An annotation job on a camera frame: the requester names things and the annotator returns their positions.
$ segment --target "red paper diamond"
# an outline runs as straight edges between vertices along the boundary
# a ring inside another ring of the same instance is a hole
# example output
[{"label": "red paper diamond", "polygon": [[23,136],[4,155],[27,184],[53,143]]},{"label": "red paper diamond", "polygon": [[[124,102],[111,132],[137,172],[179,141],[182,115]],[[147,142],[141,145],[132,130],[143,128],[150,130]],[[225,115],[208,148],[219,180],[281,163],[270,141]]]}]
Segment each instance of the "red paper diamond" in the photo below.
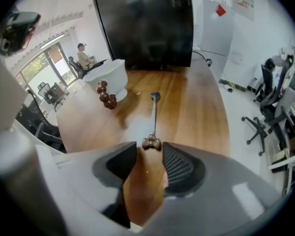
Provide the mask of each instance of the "red paper diamond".
[{"label": "red paper diamond", "polygon": [[221,5],[218,5],[218,7],[216,8],[216,13],[217,13],[217,15],[222,17],[226,13],[226,10],[223,9],[223,7]]}]

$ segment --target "fluorescent light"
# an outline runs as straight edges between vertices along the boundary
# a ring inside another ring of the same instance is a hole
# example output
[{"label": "fluorescent light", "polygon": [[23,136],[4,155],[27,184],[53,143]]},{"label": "fluorescent light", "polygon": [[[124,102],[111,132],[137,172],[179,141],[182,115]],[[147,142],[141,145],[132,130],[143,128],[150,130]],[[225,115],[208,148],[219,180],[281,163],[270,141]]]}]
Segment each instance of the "fluorescent light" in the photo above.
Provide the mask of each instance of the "fluorescent light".
[{"label": "fluorescent light", "polygon": [[60,38],[63,37],[63,36],[64,36],[64,34],[61,34],[60,36],[55,37],[54,39],[48,41],[46,44],[42,45],[42,46],[40,47],[40,49],[45,48],[46,46],[48,46],[49,44],[55,42],[56,40],[60,39]]}]

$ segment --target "wooden tabletop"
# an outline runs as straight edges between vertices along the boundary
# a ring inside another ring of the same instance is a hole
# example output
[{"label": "wooden tabletop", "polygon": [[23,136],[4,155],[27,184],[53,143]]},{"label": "wooden tabletop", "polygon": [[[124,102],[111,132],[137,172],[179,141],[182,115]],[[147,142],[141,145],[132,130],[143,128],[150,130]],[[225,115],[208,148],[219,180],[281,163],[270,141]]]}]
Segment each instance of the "wooden tabletop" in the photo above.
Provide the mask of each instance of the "wooden tabletop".
[{"label": "wooden tabletop", "polygon": [[193,55],[191,67],[166,71],[127,71],[128,95],[109,110],[86,85],[57,112],[60,134],[70,152],[103,148],[136,141],[137,163],[123,186],[130,220],[144,223],[163,201],[162,153],[140,148],[151,129],[153,100],[157,103],[156,137],[229,155],[230,136],[218,86],[206,62]]}]

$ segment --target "person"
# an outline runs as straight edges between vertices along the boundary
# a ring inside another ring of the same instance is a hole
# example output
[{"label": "person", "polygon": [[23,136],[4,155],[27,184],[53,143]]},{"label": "person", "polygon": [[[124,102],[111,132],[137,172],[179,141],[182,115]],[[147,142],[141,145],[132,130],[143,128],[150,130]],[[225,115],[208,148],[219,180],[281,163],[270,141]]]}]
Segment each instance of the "person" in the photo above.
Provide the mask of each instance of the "person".
[{"label": "person", "polygon": [[85,54],[85,44],[78,44],[78,58],[79,62],[84,70],[89,70],[92,68],[92,65],[96,62],[94,60],[91,60],[86,54]]}]

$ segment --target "poster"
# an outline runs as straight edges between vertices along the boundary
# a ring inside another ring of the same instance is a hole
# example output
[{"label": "poster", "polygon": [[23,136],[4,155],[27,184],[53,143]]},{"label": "poster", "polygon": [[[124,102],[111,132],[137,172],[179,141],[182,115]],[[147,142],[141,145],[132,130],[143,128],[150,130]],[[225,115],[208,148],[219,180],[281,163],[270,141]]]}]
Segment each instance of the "poster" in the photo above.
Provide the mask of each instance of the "poster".
[{"label": "poster", "polygon": [[233,0],[233,9],[235,13],[255,20],[254,0]]}]

